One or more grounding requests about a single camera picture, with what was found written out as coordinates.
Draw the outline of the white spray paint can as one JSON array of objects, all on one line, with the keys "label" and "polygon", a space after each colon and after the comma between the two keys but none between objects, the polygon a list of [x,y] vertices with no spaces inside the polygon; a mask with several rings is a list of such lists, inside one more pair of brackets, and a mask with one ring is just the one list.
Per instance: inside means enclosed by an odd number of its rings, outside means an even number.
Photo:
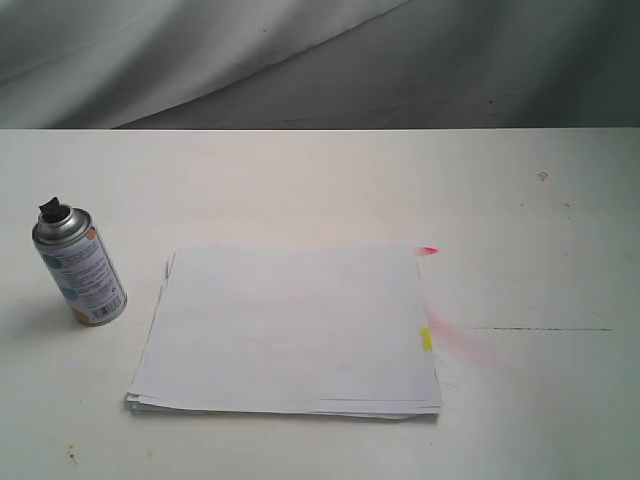
[{"label": "white spray paint can", "polygon": [[32,241],[78,322],[103,325],[125,310],[126,291],[89,212],[52,198],[39,206]]}]

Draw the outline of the white paper stack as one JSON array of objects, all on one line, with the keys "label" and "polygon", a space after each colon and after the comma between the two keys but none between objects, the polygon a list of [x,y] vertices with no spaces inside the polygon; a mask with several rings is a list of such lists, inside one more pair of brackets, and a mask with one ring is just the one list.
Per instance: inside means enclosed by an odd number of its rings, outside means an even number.
[{"label": "white paper stack", "polygon": [[197,412],[438,413],[416,254],[397,245],[176,251],[127,399]]}]

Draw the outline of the grey backdrop cloth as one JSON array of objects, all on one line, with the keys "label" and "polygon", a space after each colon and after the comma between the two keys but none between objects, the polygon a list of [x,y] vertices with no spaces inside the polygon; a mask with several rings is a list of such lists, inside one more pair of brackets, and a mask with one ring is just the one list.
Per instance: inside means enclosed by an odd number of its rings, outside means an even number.
[{"label": "grey backdrop cloth", "polygon": [[639,123],[635,1],[5,1],[5,128]]}]

